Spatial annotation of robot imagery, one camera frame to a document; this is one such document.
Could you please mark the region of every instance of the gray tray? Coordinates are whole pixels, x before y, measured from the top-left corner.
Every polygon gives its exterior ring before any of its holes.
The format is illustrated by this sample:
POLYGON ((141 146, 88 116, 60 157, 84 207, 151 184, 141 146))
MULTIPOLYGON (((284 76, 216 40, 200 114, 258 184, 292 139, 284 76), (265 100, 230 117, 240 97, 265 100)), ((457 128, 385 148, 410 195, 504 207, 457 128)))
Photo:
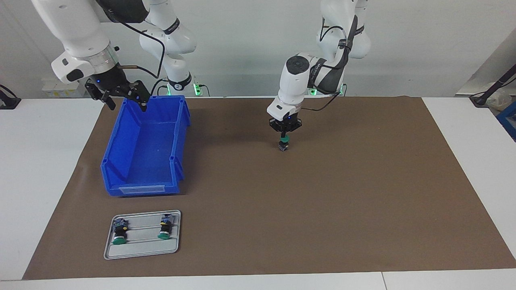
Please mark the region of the gray tray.
POLYGON ((109 224, 104 258, 106 260, 123 259, 140 256, 151 256, 175 253, 179 247, 179 232, 181 224, 181 212, 178 210, 128 214, 114 216, 109 224), (170 239, 159 239, 162 214, 170 214, 172 230, 170 239), (113 245, 113 231, 111 225, 116 219, 123 218, 128 221, 127 243, 113 245))

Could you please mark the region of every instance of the blue plastic bin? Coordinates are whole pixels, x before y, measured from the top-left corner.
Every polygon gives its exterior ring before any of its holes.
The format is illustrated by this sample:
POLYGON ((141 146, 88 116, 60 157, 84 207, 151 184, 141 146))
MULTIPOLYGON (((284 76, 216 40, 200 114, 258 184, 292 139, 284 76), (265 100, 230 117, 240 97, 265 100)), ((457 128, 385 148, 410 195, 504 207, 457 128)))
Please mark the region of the blue plastic bin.
POLYGON ((101 164, 107 192, 124 197, 178 193, 187 126, 184 96, 153 96, 146 112, 125 100, 101 164))

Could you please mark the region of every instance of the green light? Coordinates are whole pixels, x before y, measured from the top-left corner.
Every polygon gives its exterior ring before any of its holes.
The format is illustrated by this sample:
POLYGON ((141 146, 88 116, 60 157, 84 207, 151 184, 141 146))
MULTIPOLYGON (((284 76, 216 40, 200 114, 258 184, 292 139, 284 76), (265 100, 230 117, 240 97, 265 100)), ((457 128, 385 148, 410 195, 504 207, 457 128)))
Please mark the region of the green light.
POLYGON ((196 83, 193 84, 193 89, 195 91, 195 95, 202 95, 202 90, 196 83))

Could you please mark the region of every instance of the brown mat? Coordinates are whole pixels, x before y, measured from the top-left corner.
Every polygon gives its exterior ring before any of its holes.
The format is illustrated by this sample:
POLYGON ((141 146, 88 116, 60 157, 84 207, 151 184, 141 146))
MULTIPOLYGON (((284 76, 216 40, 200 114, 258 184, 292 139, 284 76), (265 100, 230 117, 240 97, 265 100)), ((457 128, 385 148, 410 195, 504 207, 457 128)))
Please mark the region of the brown mat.
POLYGON ((303 111, 287 152, 269 103, 188 100, 183 195, 125 199, 103 186, 104 108, 24 279, 516 267, 421 99, 303 111), (114 215, 170 209, 177 253, 103 259, 114 215))

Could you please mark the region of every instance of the white tabletop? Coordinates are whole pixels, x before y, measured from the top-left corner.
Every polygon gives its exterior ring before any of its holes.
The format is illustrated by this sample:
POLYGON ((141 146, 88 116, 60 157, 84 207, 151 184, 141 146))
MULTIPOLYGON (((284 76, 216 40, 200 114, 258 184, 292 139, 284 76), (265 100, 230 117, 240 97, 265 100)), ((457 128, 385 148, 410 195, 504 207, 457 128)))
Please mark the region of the white tabletop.
MULTIPOLYGON (((516 143, 489 110, 474 108, 468 99, 424 101, 516 256, 516 143)), ((22 278, 101 108, 102 103, 88 99, 23 100, 16 110, 0 111, 0 280, 22 278)), ((0 282, 0 288, 141 289, 172 284, 176 289, 385 290, 384 283, 389 290, 513 290, 516 269, 13 281, 0 282)))

